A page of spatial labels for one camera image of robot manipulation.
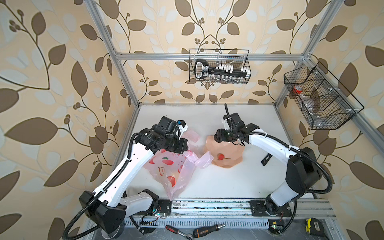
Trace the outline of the small red cherry fruit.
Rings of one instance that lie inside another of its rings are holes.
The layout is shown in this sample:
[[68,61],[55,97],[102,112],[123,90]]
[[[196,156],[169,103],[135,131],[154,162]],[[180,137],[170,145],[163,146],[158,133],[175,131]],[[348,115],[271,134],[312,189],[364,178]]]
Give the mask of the small red cherry fruit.
[[227,158],[225,155],[223,154],[218,154],[217,155],[217,158],[219,161],[222,161],[222,160],[229,160],[230,158]]

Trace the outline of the pink plastic bag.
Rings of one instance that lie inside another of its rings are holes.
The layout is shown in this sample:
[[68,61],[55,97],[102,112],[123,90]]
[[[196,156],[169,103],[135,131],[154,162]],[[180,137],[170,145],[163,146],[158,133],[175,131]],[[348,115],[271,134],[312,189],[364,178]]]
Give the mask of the pink plastic bag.
[[144,165],[152,177],[163,185],[171,201],[185,190],[196,168],[205,169],[214,159],[209,151],[203,154],[197,146],[200,140],[198,133],[189,130],[183,138],[188,140],[187,151],[176,154],[161,149]]

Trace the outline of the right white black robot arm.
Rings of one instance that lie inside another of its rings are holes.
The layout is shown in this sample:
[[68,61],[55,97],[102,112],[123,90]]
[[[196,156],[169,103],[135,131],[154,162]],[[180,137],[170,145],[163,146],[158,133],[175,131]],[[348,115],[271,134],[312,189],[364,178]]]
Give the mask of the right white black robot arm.
[[306,193],[327,194],[333,189],[331,175],[318,163],[310,148],[291,146],[266,133],[255,124],[246,125],[238,113],[230,114],[225,104],[223,129],[214,135],[217,143],[237,141],[263,149],[286,165],[285,181],[265,198],[265,211],[277,215],[288,202],[293,202]]

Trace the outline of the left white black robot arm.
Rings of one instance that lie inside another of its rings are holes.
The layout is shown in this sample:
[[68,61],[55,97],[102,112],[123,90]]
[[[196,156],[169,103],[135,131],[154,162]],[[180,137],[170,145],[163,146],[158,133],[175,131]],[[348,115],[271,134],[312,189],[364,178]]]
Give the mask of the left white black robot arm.
[[[185,121],[173,121],[162,117],[157,125],[134,133],[130,139],[127,156],[119,163],[108,178],[94,191],[84,191],[80,196],[82,209],[68,223],[63,232],[64,240],[80,239],[97,229],[102,229],[108,237],[115,237],[126,217],[153,208],[158,198],[149,190],[125,198],[123,193],[139,170],[156,152],[166,150],[182,154],[188,150],[188,141],[182,137],[188,129]],[[95,227],[75,236],[69,232],[77,220],[86,215]]]

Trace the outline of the black socket tool set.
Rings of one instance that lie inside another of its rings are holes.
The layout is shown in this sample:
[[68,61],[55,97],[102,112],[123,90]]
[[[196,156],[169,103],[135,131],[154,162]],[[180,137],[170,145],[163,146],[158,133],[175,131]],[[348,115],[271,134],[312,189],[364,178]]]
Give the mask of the black socket tool set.
[[205,60],[197,60],[193,67],[193,73],[196,79],[210,78],[214,79],[247,79],[251,76],[251,70],[248,67],[241,67],[239,70],[232,65],[217,64],[211,67]]

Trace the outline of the clear bottle with red cap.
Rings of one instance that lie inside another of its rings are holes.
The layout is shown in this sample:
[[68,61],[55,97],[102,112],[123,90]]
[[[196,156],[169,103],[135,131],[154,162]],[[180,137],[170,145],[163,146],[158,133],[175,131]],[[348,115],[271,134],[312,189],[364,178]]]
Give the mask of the clear bottle with red cap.
[[317,96],[305,95],[304,89],[298,85],[294,86],[293,93],[299,97],[301,101],[299,106],[303,111],[306,111],[313,119],[320,118],[320,99]]

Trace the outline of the black orange screwdriver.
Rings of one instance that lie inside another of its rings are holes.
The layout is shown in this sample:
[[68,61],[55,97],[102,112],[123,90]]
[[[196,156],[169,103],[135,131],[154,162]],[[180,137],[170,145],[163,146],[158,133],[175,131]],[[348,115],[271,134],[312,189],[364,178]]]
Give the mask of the black orange screwdriver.
[[225,226],[226,226],[226,224],[216,224],[213,226],[197,228],[193,231],[193,237],[194,238],[204,237],[210,233],[217,232],[217,231],[221,230]]

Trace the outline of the small green circuit board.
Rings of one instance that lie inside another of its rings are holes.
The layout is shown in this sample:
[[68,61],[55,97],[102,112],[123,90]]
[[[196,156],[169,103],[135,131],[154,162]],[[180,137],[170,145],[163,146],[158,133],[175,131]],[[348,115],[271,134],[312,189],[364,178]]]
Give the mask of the small green circuit board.
[[269,228],[268,231],[272,235],[280,235],[280,231],[284,228],[285,223],[283,220],[268,220]]

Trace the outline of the black tape roll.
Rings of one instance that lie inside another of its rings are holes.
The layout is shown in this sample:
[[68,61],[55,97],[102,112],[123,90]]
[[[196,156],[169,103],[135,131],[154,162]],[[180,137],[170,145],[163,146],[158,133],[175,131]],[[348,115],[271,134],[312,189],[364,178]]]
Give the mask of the black tape roll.
[[110,234],[108,234],[104,230],[101,230],[101,235],[105,240],[117,240],[122,235],[124,229],[124,225],[120,225],[115,231]]

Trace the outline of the yellow black tape measure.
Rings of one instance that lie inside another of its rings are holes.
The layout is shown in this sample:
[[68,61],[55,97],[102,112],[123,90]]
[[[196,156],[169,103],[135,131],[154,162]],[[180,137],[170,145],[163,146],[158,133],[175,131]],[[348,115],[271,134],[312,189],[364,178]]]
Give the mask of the yellow black tape measure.
[[306,232],[309,235],[325,237],[325,228],[321,221],[316,218],[308,218],[305,220]]

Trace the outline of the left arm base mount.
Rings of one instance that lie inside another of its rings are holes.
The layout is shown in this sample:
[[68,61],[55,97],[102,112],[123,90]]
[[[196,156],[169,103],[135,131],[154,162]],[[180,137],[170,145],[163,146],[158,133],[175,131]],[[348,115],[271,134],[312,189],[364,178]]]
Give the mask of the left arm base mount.
[[154,200],[146,211],[136,213],[137,216],[156,215],[168,216],[171,214],[172,201],[166,199]]

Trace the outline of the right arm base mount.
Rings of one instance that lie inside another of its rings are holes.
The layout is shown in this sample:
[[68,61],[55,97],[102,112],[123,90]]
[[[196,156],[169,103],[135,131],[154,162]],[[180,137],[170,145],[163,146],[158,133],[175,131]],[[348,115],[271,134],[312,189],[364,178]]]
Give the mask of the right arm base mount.
[[249,201],[250,209],[253,217],[291,217],[292,210],[289,203],[279,207],[274,202],[266,202],[265,200]]

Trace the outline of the red handled ratchet wrench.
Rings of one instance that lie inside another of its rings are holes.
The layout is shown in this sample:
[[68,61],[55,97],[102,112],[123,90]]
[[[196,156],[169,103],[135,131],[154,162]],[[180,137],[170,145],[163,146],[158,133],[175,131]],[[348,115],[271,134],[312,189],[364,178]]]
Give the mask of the red handled ratchet wrench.
[[180,235],[180,236],[184,237],[186,240],[194,240],[195,239],[192,234],[185,234],[185,233],[181,232],[179,229],[172,227],[170,225],[166,225],[165,228],[166,228],[166,230],[170,231],[171,233],[174,233],[176,235]]

